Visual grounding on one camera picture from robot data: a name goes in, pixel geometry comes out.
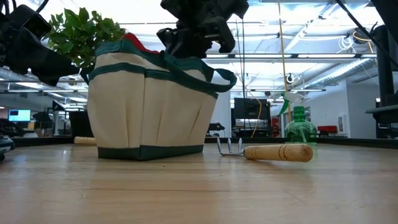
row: ceiling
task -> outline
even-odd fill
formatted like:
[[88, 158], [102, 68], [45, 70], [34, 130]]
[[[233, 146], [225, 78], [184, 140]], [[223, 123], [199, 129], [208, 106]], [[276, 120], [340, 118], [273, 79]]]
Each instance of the ceiling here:
[[[32, 8], [37, 7], [42, 0], [18, 0], [19, 4], [26, 4]], [[245, 58], [244, 74], [247, 88], [282, 88], [283, 64], [281, 52], [285, 54], [326, 54], [322, 57], [299, 58], [299, 60], [287, 58], [285, 72], [294, 77], [294, 86], [300, 87], [306, 82], [316, 81], [317, 76], [327, 72], [328, 69], [340, 64], [349, 65], [358, 60], [347, 54], [371, 54], [374, 51], [372, 44], [358, 45], [353, 43], [352, 37], [345, 39], [347, 33], [352, 34], [356, 28], [355, 24], [348, 18], [346, 13], [336, 4], [329, 0], [282, 0], [282, 30], [283, 43], [278, 33], [279, 13], [276, 0], [249, 0], [250, 8], [244, 21], [233, 16], [228, 25], [235, 36], [236, 46], [232, 54], [251, 54]], [[357, 20], [363, 26], [370, 29], [375, 23], [383, 24], [374, 7], [369, 6], [369, 0], [346, 0], [347, 6]], [[151, 50], [163, 50], [164, 46], [156, 37], [156, 32], [165, 27], [173, 27], [176, 22], [170, 13], [160, 7], [160, 0], [146, 0], [128, 2], [124, 0], [113, 0], [112, 4], [107, 1], [95, 0], [50, 0], [42, 15], [50, 19], [51, 14], [58, 14], [63, 8], [69, 8], [77, 12], [79, 7], [87, 10], [96, 10], [103, 17], [111, 17], [140, 38], [142, 43]], [[212, 57], [204, 61], [214, 68], [226, 68], [241, 77], [243, 63], [240, 59], [218, 57], [218, 45], [208, 51]], [[34, 76], [21, 76], [3, 72], [0, 78], [5, 80], [20, 80], [30, 82], [35, 80]], [[66, 83], [71, 77], [62, 78], [58, 84], [59, 90], [86, 90], [87, 86], [81, 82], [79, 76], [73, 76], [77, 83]], [[10, 84], [8, 88], [24, 88], [27, 86]], [[240, 95], [235, 91], [233, 97]], [[79, 97], [85, 97], [86, 93], [78, 93]]]

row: wooden surface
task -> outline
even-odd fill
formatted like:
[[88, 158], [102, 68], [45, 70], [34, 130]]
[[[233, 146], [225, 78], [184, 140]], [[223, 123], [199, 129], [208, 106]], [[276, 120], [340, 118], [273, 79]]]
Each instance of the wooden surface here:
[[318, 146], [305, 163], [203, 154], [99, 160], [95, 147], [17, 148], [0, 162], [0, 223], [398, 221], [398, 150]]

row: canvas tote bag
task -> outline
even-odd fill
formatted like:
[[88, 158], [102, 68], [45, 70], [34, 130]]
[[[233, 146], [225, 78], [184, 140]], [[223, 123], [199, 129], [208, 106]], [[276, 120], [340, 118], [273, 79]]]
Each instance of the canvas tote bag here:
[[[229, 85], [211, 83], [217, 71]], [[150, 160], [202, 152], [218, 92], [234, 73], [199, 58], [103, 44], [89, 76], [87, 110], [99, 158]]]

